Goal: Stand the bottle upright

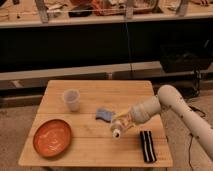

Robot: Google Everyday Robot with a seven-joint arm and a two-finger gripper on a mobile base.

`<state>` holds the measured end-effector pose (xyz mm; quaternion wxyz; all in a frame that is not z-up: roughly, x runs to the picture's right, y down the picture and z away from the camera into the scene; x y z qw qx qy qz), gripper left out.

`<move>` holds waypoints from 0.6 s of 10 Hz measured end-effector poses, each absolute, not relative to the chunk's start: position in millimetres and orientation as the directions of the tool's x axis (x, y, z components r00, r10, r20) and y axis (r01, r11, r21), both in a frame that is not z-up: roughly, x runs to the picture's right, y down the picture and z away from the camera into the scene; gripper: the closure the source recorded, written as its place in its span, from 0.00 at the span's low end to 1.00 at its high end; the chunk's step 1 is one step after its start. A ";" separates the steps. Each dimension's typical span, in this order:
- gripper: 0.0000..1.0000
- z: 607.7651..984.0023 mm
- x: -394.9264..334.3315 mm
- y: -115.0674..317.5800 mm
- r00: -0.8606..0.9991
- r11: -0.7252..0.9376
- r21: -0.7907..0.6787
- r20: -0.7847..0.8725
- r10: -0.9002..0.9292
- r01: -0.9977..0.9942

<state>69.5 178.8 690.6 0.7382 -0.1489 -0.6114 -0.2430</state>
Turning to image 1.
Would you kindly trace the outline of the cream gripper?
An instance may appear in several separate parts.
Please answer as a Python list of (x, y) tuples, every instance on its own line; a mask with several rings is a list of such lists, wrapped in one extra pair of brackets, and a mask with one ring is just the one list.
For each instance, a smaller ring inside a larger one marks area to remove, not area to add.
[(133, 105), (130, 111), (121, 111), (114, 115), (114, 118), (132, 117), (133, 123), (121, 124), (122, 131), (127, 131), (139, 124), (144, 124), (149, 121), (154, 115), (161, 111), (161, 104), (157, 96), (153, 96), (148, 100)]

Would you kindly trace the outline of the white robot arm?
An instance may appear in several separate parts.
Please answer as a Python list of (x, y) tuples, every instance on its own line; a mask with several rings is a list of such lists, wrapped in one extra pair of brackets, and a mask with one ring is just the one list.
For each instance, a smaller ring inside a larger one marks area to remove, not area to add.
[(185, 102), (180, 92), (171, 85), (161, 86), (155, 96), (114, 115), (111, 119), (112, 136), (119, 138), (131, 127), (149, 121), (154, 115), (159, 114), (163, 108), (171, 109), (181, 118), (213, 161), (213, 127), (196, 114)]

